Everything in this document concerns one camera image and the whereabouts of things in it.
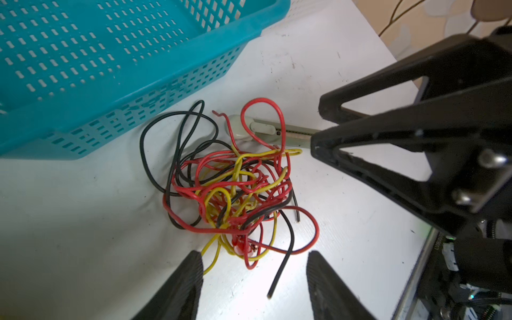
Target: white table surface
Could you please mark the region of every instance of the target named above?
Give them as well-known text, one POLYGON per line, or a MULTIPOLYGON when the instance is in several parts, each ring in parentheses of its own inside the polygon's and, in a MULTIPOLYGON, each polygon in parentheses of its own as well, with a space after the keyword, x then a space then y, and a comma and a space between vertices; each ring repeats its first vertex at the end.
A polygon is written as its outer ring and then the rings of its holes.
MULTIPOLYGON (((325 129, 321 94, 375 72, 395 60, 351 0, 252 41, 227 75, 172 107, 186 110, 206 100, 239 113, 247 101, 274 99, 289 124, 325 129)), ((351 107, 378 113, 409 104, 409 82, 359 99, 351 107)), ((250 114, 276 119, 267 107, 250 114)), ((155 126, 147 154, 163 181, 179 117, 155 126)), ((216 118, 223 128, 223 120, 216 118)), ((172 227, 161 194, 142 169, 140 126, 77 161, 0 160, 0 315, 20 319, 129 319, 176 266, 208 237, 172 227)), ((206 136, 200 125, 193 139, 206 136)), ((227 140, 222 130, 221 139, 227 140)), ((244 145, 245 149, 254 144, 244 145)), ((396 147, 357 148, 358 155, 413 178, 430 174, 425 157, 396 147)), ((429 227, 366 185, 314 160, 309 150, 292 159, 299 205, 321 227, 318 250, 378 319, 389 319, 429 227)), ((195 205, 174 208, 190 221, 195 205)), ((311 223, 294 225, 296 246, 313 235, 311 223)), ((276 246, 288 246, 283 221, 276 246)), ((213 254, 204 260, 208 265, 213 254)), ((282 260, 272 252, 255 270, 223 252, 204 278, 198 320, 312 319, 307 254, 292 256, 274 297, 266 293, 282 260)))

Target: metal screw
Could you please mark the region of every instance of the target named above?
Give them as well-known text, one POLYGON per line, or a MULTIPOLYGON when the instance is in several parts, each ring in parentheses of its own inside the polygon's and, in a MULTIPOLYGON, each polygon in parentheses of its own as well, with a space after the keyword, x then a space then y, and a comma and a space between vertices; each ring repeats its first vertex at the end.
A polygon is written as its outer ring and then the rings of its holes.
POLYGON ((473 199, 471 196, 463 191, 462 189, 455 189, 452 192, 452 198, 458 205, 471 205, 473 204, 473 199))
POLYGON ((501 168, 508 162, 508 157, 500 155, 491 149, 485 149, 478 156, 478 163, 486 169, 501 168))
POLYGON ((443 319, 443 320, 451 319, 450 310, 445 307, 441 307, 441 309, 439 309, 439 315, 441 316, 441 319, 443 319))

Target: yellow wire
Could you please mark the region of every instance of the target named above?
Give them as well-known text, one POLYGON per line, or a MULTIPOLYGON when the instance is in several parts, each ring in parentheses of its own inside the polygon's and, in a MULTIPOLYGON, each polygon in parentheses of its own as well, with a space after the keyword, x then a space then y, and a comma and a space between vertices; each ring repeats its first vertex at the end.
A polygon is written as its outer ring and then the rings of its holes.
MULTIPOLYGON (((229 165, 228 163, 220 163, 220 164, 214 165, 214 167, 222 170, 225 167, 227 167, 228 165, 229 165)), ((210 171, 213 171, 213 169, 205 168, 205 171, 200 174, 199 180, 204 180, 204 178, 206 178, 206 175, 209 174, 210 171)))
MULTIPOLYGON (((210 241, 208 241, 208 243, 204 246, 203 250, 201 251, 201 256, 203 256, 207 251, 208 251, 208 248, 211 246, 211 244, 216 240, 218 239, 220 236, 220 234, 216 234, 215 236, 213 236, 210 241)), ((203 272, 203 275, 207 274, 208 272, 210 272, 210 270, 213 269, 213 267, 215 266, 215 263, 217 263, 217 259, 219 258, 219 254, 221 252, 221 244, 220 242, 217 243, 217 252, 215 253, 215 257, 214 257, 214 260, 213 262, 210 264, 210 266, 208 268, 206 268, 206 270, 204 270, 203 272)))
MULTIPOLYGON (((250 176, 251 178, 256 180, 256 176, 253 173, 241 170, 242 163, 243 163, 242 160, 244 158, 248 158, 248 157, 260 157, 260 158, 262 158, 262 160, 272 159, 273 157, 266 157, 266 156, 273 155, 273 154, 280 152, 280 150, 277 149, 277 150, 271 150, 271 151, 267 151, 267 152, 263 152, 263 153, 259 153, 259 154, 242 154, 242 155, 240 155, 238 153, 238 151, 233 146, 231 146, 231 148, 232 148, 233 152, 238 156, 238 158, 235 162, 234 169, 220 175, 219 177, 217 177, 211 181, 208 181, 207 183, 204 183, 203 186, 209 186, 209 185, 211 185, 215 182, 218 182, 228 176, 232 176, 232 181, 237 181, 239 179, 241 181, 242 176, 250 176)), ((301 149, 290 149, 290 150, 285 150, 284 152, 288 153, 289 156, 297 156, 302 153, 302 150, 301 149)), ((211 169, 207 170, 203 174, 203 176, 205 176, 210 171, 211 171, 211 169)), ((279 178, 275 182, 257 190, 254 193, 259 194, 259 193, 271 190, 274 187, 278 186, 284 180, 284 177, 286 176, 287 172, 288 172, 288 167, 285 167, 283 169, 283 171, 281 172, 279 178)), ((217 187, 217 188, 211 190, 208 193, 208 195, 206 196, 205 201, 204 201, 204 204, 206 206, 206 219, 207 219, 208 223, 214 228, 216 227, 216 225, 213 222, 212 217, 218 216, 219 212, 212 205, 209 205, 209 202, 217 192, 223 193, 224 196, 226 197, 226 215, 223 218, 224 224, 220 227, 221 229, 225 229, 225 228, 229 227, 229 223, 226 223, 226 221, 231 213, 231 197, 236 194, 236 187, 235 186, 231 187, 231 193, 228 192, 225 188, 217 187)), ((252 198, 253 198, 253 194, 249 194, 248 197, 240 204, 240 207, 237 209, 237 211, 234 213, 233 216, 235 216, 235 217, 239 216, 244 208, 254 209, 258 203, 256 202, 256 199, 253 199, 253 203, 251 205, 249 205, 252 198)), ((277 234, 277 229, 278 229, 278 217, 277 217, 277 213, 274 212, 274 228, 272 231, 272 239, 270 240, 270 246, 274 245, 275 236, 277 234)), ((203 250, 201 251, 201 255, 204 255, 208 251, 208 249, 213 244, 213 242, 215 242, 215 240, 217 240, 217 251, 215 253, 214 260, 212 261, 210 266, 208 268, 206 268, 206 270, 204 270, 203 275, 210 272, 210 270, 212 270, 213 267, 215 266, 215 264, 217 263, 217 259, 219 258, 221 247, 224 247, 226 249, 226 251, 228 252, 228 254, 236 255, 239 258, 243 259, 243 256, 241 256, 235 252, 233 246, 228 241, 227 236, 225 234, 220 234, 220 233, 216 234, 208 241, 208 243, 204 246, 203 250)), ((260 253, 258 256, 249 258, 249 261, 260 260, 261 258, 266 256, 269 251, 270 251, 269 249, 265 249, 265 251, 260 253)))

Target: cable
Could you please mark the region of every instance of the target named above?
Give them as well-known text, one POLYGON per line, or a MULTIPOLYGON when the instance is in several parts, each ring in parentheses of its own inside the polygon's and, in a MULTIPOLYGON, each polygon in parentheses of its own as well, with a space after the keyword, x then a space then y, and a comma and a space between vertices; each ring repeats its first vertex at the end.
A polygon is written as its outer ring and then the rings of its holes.
POLYGON ((189 111, 177 111, 162 114, 151 121, 142 131, 139 148, 142 165, 151 184, 163 193, 162 205, 167 211, 172 224, 179 228, 195 233, 212 234, 212 238, 204 246, 201 255, 209 250, 216 241, 217 250, 212 263, 205 269, 208 273, 215 266, 220 251, 224 248, 228 254, 235 255, 244 260, 247 269, 253 269, 259 260, 270 251, 285 255, 268 292, 272 297, 281 274, 292 254, 298 254, 310 249, 318 240, 319 226, 314 217, 306 210, 297 206, 297 199, 290 180, 290 157, 302 153, 301 149, 285 149, 286 124, 284 115, 279 106, 272 100, 258 98, 248 102, 241 111, 242 126, 249 135, 259 144, 269 148, 262 153, 249 153, 239 149, 231 130, 227 115, 213 112, 216 116, 224 117, 231 137, 231 145, 217 140, 219 127, 211 118, 203 114, 205 103, 196 102, 189 111), (247 126, 245 112, 257 103, 266 103, 272 106, 277 113, 283 134, 281 146, 269 145, 259 139, 247 126), (144 140, 148 131, 158 122, 175 115, 183 115, 180 123, 175 153, 167 174, 165 187, 161 186, 153 177, 144 151, 144 140), (189 140, 199 125, 201 119, 206 119, 214 126, 212 136, 201 142, 192 152, 183 155, 189 140), (192 120, 190 131, 185 135, 184 128, 187 121, 192 120), (210 146, 217 144, 225 148, 206 156, 198 156, 210 146), (184 197, 193 200, 199 206, 199 217, 192 224, 185 223, 172 210, 171 197, 184 197), (293 200, 295 206, 288 206, 293 200), (297 222, 300 221, 300 212, 303 212, 315 228, 313 239, 308 245, 293 250, 295 235, 293 226, 282 209, 295 210, 297 222), (283 216, 290 231, 290 246, 288 250, 274 248, 274 240, 278 232, 278 217, 283 216), (207 227, 196 227, 200 221, 207 227), (264 225, 266 221, 273 221, 272 238, 269 244, 263 243, 264 225), (259 240, 250 239, 249 236, 260 229, 259 240))
POLYGON ((283 258, 283 262, 281 262, 281 265, 279 266, 279 269, 277 273, 275 274, 274 280, 272 281, 272 284, 270 285, 270 290, 268 290, 267 298, 272 298, 272 295, 274 294, 275 287, 278 285, 279 278, 281 277, 281 274, 283 273, 283 270, 285 269, 286 263, 288 262, 288 259, 290 259, 290 255, 293 251, 293 244, 295 243, 295 234, 293 233, 293 227, 291 226, 290 220, 286 217, 285 213, 280 211, 281 216, 286 221, 286 224, 288 225, 288 229, 290 229, 290 246, 288 247, 288 251, 285 254, 285 257, 283 258))
POLYGON ((400 19, 401 17, 403 17, 406 13, 408 13, 409 11, 411 11, 412 9, 416 8, 417 6, 419 6, 421 3, 425 2, 425 0, 420 0, 418 2, 416 2, 415 4, 413 4, 412 6, 410 6, 409 8, 407 8, 405 11, 403 11, 401 14, 399 14, 396 18, 394 18, 393 20, 391 20, 387 26, 384 27, 384 29, 379 33, 379 37, 382 36, 382 34, 390 27, 392 26, 395 22, 397 22, 398 19, 400 19))
POLYGON ((471 26, 471 28, 466 31, 466 34, 470 34, 471 31, 473 31, 473 29, 480 23, 480 21, 476 20, 475 23, 471 26))
POLYGON ((508 298, 479 298, 469 300, 464 303, 468 307, 477 307, 477 306, 488 306, 488 305, 512 305, 512 299, 508 298))
POLYGON ((393 10, 393 13, 391 14, 391 18, 389 18, 389 23, 393 23, 393 18, 395 16, 396 11, 398 10, 398 7, 402 4, 403 0, 399 0, 398 3, 395 6, 395 10, 393 10))

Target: black wire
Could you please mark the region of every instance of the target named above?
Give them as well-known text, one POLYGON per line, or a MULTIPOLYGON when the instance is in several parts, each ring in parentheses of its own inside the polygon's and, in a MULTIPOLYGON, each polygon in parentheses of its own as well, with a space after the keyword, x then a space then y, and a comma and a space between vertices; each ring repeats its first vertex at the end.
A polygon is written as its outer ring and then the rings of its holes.
POLYGON ((396 11, 398 10, 398 7, 402 4, 403 0, 398 1, 396 4, 395 10, 393 10, 393 13, 391 14, 391 18, 389 18, 389 23, 393 23, 393 17, 395 16, 396 11))
POLYGON ((464 303, 468 307, 488 306, 488 305, 512 305, 512 299, 508 298, 478 298, 468 300, 464 303))
MULTIPOLYGON (((233 199, 231 199, 231 204, 234 204, 243 195, 244 195, 243 190, 238 191, 237 194, 233 197, 233 199)), ((222 225, 222 220, 224 219, 224 215, 226 214, 226 209, 227 209, 227 206, 222 208, 222 211, 219 213, 219 216, 217 217, 217 223, 216 223, 217 229, 220 229, 220 227, 222 225)))
MULTIPOLYGON (((170 190, 170 187, 171 187, 171 181, 172 181, 172 177, 173 175, 176 177, 176 184, 180 185, 180 186, 183 186, 182 184, 182 181, 183 182, 186 182, 188 183, 190 186, 193 186, 195 181, 192 179, 192 174, 191 174, 191 164, 189 164, 187 166, 187 172, 186 172, 186 175, 185 173, 183 172, 183 170, 181 169, 183 164, 185 163, 185 161, 187 160, 193 160, 194 157, 202 152, 203 150, 207 149, 208 147, 210 147, 211 145, 213 145, 214 143, 217 143, 217 144, 220 144, 224 147, 226 147, 228 150, 231 150, 231 146, 229 144, 227 144, 226 142, 224 141, 221 141, 221 140, 217 140, 217 137, 219 135, 219 127, 217 126, 217 124, 215 123, 215 121, 213 121, 210 117, 208 116, 205 116, 203 115, 203 110, 204 110, 204 107, 205 107, 205 103, 203 100, 199 100, 198 102, 196 102, 191 108, 189 111, 174 111, 174 112, 169 112, 169 113, 165 113, 165 114, 162 114, 160 116, 158 116, 157 118, 155 118, 153 121, 151 121, 145 128, 144 130, 142 131, 142 134, 140 136, 140 140, 139 140, 139 149, 140 149, 140 156, 141 156, 141 160, 142 160, 142 165, 144 167, 144 171, 146 172, 146 175, 148 177, 148 179, 150 180, 151 184, 153 186, 155 186, 155 188, 164 193, 165 194, 165 200, 168 204, 168 206, 170 207, 171 206, 171 203, 170 203, 170 197, 180 197, 181 195, 179 193, 174 193, 174 192, 171 192, 170 190), (194 109, 198 106, 201 106, 200 109, 199 109, 199 112, 194 112, 194 109), (168 117, 172 117, 172 116, 176 116, 176 115, 184 115, 185 117, 183 118, 183 120, 181 121, 181 124, 180 124, 180 128, 178 130, 178 137, 177 137, 177 142, 176 142, 176 149, 175 149, 175 154, 173 156, 173 160, 171 162, 171 166, 170 166, 170 169, 169 169, 169 174, 167 176, 167 182, 166 182, 166 185, 165 185, 165 188, 162 187, 160 184, 158 184, 158 182, 155 180, 155 178, 153 177, 152 173, 151 173, 151 170, 147 164, 147 158, 146 158, 146 155, 145 155, 145 151, 144 151, 144 140, 145 140, 145 137, 146 137, 146 134, 148 133, 148 131, 155 125, 157 124, 158 122, 162 121, 163 119, 166 119, 168 117), (183 142, 181 142, 181 137, 183 135, 183 131, 184 131, 184 128, 185 128, 185 125, 186 125, 186 122, 187 120, 189 119, 190 116, 196 116, 196 119, 194 121, 194 124, 192 126, 192 128, 190 129, 189 133, 187 134, 187 136, 185 137, 185 139, 183 140, 183 142), (199 124, 199 120, 201 118, 204 118, 208 121, 210 121, 213 125, 214 125, 214 128, 215 128, 215 133, 214 133, 214 136, 212 139, 210 140, 207 140, 207 141, 204 141, 202 142, 194 151, 192 151, 190 154, 182 157, 182 153, 188 143, 188 141, 190 140, 191 136, 193 135, 194 131, 196 130, 198 124, 199 124)), ((249 161, 247 162, 246 164, 244 164, 242 166, 242 168, 247 168, 247 167, 250 167, 254 164, 258 163, 258 160, 253 160, 253 161, 249 161)), ((265 163, 265 164, 269 164, 271 166, 274 166, 275 163, 271 160, 263 160, 262 163, 265 163)), ((200 183, 203 184, 203 183, 206 183, 208 181, 211 181, 219 176, 221 176, 222 174, 230 171, 231 169, 234 168, 234 164, 226 167, 226 168, 223 168, 222 170, 220 170, 219 172, 217 172, 216 174, 214 174, 213 176, 205 179, 205 180, 201 180, 200 183)), ((223 181, 227 181, 229 180, 231 177, 226 177, 223 179, 223 181)), ((237 194, 232 198, 231 200, 231 203, 234 203, 235 201, 237 201, 242 195, 244 194, 244 192, 241 190, 241 191, 238 191, 237 194)), ((258 195, 261 199, 267 199, 266 196, 263 196, 263 195, 258 195)), ((293 245, 294 245, 294 242, 295 242, 295 234, 293 232, 293 227, 290 223, 290 221, 288 220, 288 217, 284 214, 284 212, 282 210, 280 210, 281 208, 287 206, 291 200, 293 199, 295 205, 297 205, 297 199, 295 197, 295 192, 293 191, 293 189, 290 191, 290 194, 288 195, 288 198, 280 203, 280 204, 277 204, 277 205, 274 205, 272 207, 269 207, 269 208, 266 208, 266 209, 263 209, 262 211, 260 211, 259 213, 257 213, 256 215, 254 215, 253 217, 251 217, 250 219, 248 219, 242 226, 241 226, 241 229, 246 229, 251 223, 253 223, 255 220, 259 219, 260 217, 264 217, 266 216, 265 218, 268 220, 269 219, 269 215, 272 213, 272 212, 275 212, 277 210, 279 210, 279 213, 283 216, 283 218, 285 219, 286 221, 286 224, 288 225, 288 228, 290 229, 290 247, 288 248, 288 251, 286 252, 285 254, 285 257, 283 259, 283 261, 281 262, 281 265, 279 266, 279 269, 274 277, 274 280, 272 282, 272 285, 270 286, 270 290, 268 291, 268 294, 267 294, 267 297, 268 298, 271 298, 274 291, 275 291, 275 288, 277 286, 277 283, 279 281, 279 278, 281 277, 281 274, 283 273, 283 270, 286 266, 286 263, 288 262, 289 258, 290 258, 290 255, 292 254, 293 252, 293 245)), ((219 216, 217 218, 217 228, 220 227, 220 225, 222 224, 222 220, 224 218, 224 215, 226 213, 226 210, 227 210, 227 206, 224 207, 221 212, 219 213, 219 216)), ((296 217, 297 217, 297 221, 299 222, 300 221, 300 214, 299 214, 299 211, 296 210, 296 217)), ((178 229, 183 229, 182 226, 180 226, 171 216, 169 216, 169 219, 170 221, 172 222, 172 224, 177 227, 178 229)), ((192 224, 190 224, 190 226, 196 226, 199 222, 201 221, 201 216, 199 216, 196 221, 194 221, 192 224)))
MULTIPOLYGON (((318 233, 318 231, 317 231, 317 230, 316 230, 316 228, 315 228, 315 234, 313 235, 313 239, 315 239, 315 238, 316 238, 317 233, 318 233)), ((304 247, 300 248, 300 249, 294 250, 294 251, 292 252, 292 254, 294 254, 295 252, 299 252, 299 251, 304 250, 304 248, 306 248, 307 246, 309 246, 309 243, 308 243, 307 245, 305 245, 304 247)))
POLYGON ((270 285, 270 289, 267 293, 267 298, 272 298, 272 295, 274 294, 275 287, 278 285, 279 278, 281 277, 281 274, 283 273, 283 270, 285 269, 286 263, 288 262, 288 259, 290 259, 291 253, 293 252, 293 245, 295 244, 295 234, 293 233, 293 227, 290 223, 290 220, 288 220, 288 217, 285 215, 285 213, 282 210, 279 210, 279 213, 286 221, 286 224, 288 225, 288 229, 290 229, 290 246, 288 247, 288 251, 285 254, 285 257, 283 258, 283 261, 281 262, 281 265, 279 266, 279 269, 277 273, 275 274, 274 280, 272 281, 272 284, 270 285))
MULTIPOLYGON (((215 140, 217 138, 218 134, 219 134, 219 127, 217 126, 217 123, 215 123, 215 121, 213 121, 210 117, 203 115, 202 114, 203 110, 204 110, 204 101, 203 100, 199 100, 198 102, 196 102, 192 106, 192 108, 190 108, 189 111, 174 111, 174 112, 169 112, 169 113, 162 114, 162 115, 158 116, 157 118, 155 118, 153 121, 151 121, 144 128, 144 130, 142 131, 142 134, 140 135, 139 149, 140 149, 140 157, 141 157, 141 160, 142 160, 142 166, 144 167, 144 171, 146 172, 146 175, 147 175, 148 179, 150 180, 151 184, 153 186, 155 186, 155 188, 158 191, 160 191, 160 192, 165 194, 165 199, 166 199, 166 202, 167 202, 167 204, 169 206, 170 206, 170 197, 171 196, 173 196, 173 197, 180 197, 180 194, 173 193, 173 192, 170 191, 171 177, 172 177, 174 169, 176 167, 176 163, 177 163, 177 161, 181 157, 181 153, 183 152, 186 144, 188 143, 189 139, 191 138, 192 134, 194 133, 195 129, 197 128, 199 120, 201 118, 205 118, 206 120, 210 121, 214 125, 215 133, 214 133, 214 138, 212 140, 215 140), (199 106, 199 105, 201 105, 200 111, 199 112, 193 112, 193 110, 197 106, 199 106), (152 175, 152 173, 150 171, 150 168, 149 168, 149 166, 147 164, 147 158, 146 158, 146 154, 145 154, 145 151, 144 151, 144 139, 145 139, 146 134, 148 133, 148 131, 155 124, 157 124, 158 122, 162 121, 165 118, 176 116, 176 115, 185 115, 185 117, 184 117, 183 121, 181 122, 180 129, 178 131, 178 141, 176 143, 176 152, 175 152, 175 154, 173 156, 173 161, 172 161, 172 164, 171 164, 171 167, 170 167, 170 170, 169 170, 169 175, 167 176, 166 187, 163 188, 160 184, 158 184, 158 182, 156 182, 156 180, 153 177, 153 175, 152 175), (189 116, 191 116, 191 115, 196 116, 196 120, 194 122, 194 125, 193 125, 192 129, 190 130, 190 132, 188 133, 187 137, 183 141, 183 144, 181 144, 181 136, 183 134, 183 130, 184 130, 186 121, 189 118, 189 116)), ((169 219, 170 219, 170 221, 172 222, 172 224, 176 228, 183 230, 183 227, 180 226, 171 216, 169 216, 169 219)), ((198 216, 198 218, 192 224, 190 224, 190 225, 191 226, 196 226, 200 221, 201 221, 201 216, 198 216)))
MULTIPOLYGON (((267 200, 267 199, 268 199, 268 197, 266 197, 266 196, 262 196, 262 195, 258 195, 258 197, 259 197, 260 199, 263 199, 263 200, 267 200)), ((274 220, 274 217, 267 216, 267 217, 265 217, 265 218, 263 219, 263 221, 270 221, 270 220, 274 220)))
POLYGON ((387 26, 384 27, 384 29, 379 33, 379 37, 382 36, 382 34, 384 33, 384 31, 386 31, 390 26, 392 26, 398 19, 400 19, 401 17, 403 17, 403 15, 405 15, 406 13, 408 13, 409 11, 411 11, 412 9, 416 8, 417 6, 419 6, 421 3, 425 2, 425 0, 420 0, 418 2, 416 2, 415 4, 413 4, 412 6, 410 6, 409 8, 407 8, 405 11, 403 11, 401 14, 399 14, 396 18, 394 18, 393 20, 391 20, 387 26))
POLYGON ((477 20, 475 23, 471 26, 471 28, 466 32, 466 34, 470 34, 471 31, 479 24, 480 22, 477 20))
POLYGON ((266 215, 269 215, 271 214, 272 212, 274 211, 277 211, 279 209, 282 209, 284 207, 286 207, 290 202, 291 202, 291 199, 293 198, 293 193, 292 191, 290 191, 290 194, 288 195, 288 198, 286 198, 286 200, 284 202, 281 202, 281 203, 278 203, 276 205, 273 205, 271 207, 268 207, 268 208, 265 208, 263 210, 261 210, 260 212, 258 212, 257 214, 255 214, 254 216, 250 217, 249 219, 247 219, 243 224, 242 226, 240 227, 241 230, 245 230, 247 229, 247 227, 253 223, 254 221, 258 220, 259 218, 263 217, 263 216, 266 216, 266 215))

